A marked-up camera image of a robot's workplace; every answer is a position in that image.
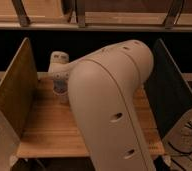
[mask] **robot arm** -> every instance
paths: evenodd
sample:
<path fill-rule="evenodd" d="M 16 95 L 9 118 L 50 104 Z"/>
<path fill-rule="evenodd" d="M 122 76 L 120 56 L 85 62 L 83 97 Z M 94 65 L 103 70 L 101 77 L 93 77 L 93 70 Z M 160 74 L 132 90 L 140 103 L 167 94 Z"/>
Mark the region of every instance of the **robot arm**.
<path fill-rule="evenodd" d="M 155 170 L 133 105 L 153 68 L 149 48 L 130 40 L 53 66 L 51 59 L 54 83 L 69 78 L 71 109 L 96 170 Z"/>

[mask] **wooden table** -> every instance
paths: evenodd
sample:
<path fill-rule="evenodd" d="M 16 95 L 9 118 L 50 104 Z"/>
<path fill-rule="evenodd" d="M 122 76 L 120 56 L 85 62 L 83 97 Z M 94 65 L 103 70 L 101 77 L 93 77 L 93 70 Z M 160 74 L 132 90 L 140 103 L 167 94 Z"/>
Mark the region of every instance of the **wooden table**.
<path fill-rule="evenodd" d="M 86 149 L 69 105 L 62 105 L 52 92 L 52 81 L 40 80 L 36 96 L 19 144 L 19 158 L 86 157 Z M 144 90 L 137 90 L 134 104 L 151 155 L 164 148 Z"/>

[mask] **dark panel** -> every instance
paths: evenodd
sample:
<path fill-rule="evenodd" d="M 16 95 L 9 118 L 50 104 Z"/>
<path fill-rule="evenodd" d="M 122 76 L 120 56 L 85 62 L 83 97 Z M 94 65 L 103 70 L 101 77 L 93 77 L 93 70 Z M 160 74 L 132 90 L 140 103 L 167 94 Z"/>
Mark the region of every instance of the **dark panel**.
<path fill-rule="evenodd" d="M 145 83 L 161 138 L 192 108 L 192 91 L 162 40 L 155 43 L 154 69 Z"/>
<path fill-rule="evenodd" d="M 108 44 L 138 39 L 152 48 L 162 38 L 181 71 L 192 72 L 192 33 L 51 30 L 0 30 L 0 71 L 6 70 L 24 37 L 31 40 L 38 71 L 47 71 L 54 50 L 65 51 L 74 60 Z"/>

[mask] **wooden side panel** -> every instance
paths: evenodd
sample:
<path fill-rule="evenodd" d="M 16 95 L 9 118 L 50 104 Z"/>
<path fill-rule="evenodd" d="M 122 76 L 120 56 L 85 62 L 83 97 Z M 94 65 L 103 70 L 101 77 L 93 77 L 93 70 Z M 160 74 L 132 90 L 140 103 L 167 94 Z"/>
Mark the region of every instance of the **wooden side panel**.
<path fill-rule="evenodd" d="M 36 86 L 37 72 L 30 41 L 26 38 L 0 81 L 0 124 L 12 127 L 18 137 L 22 134 Z"/>

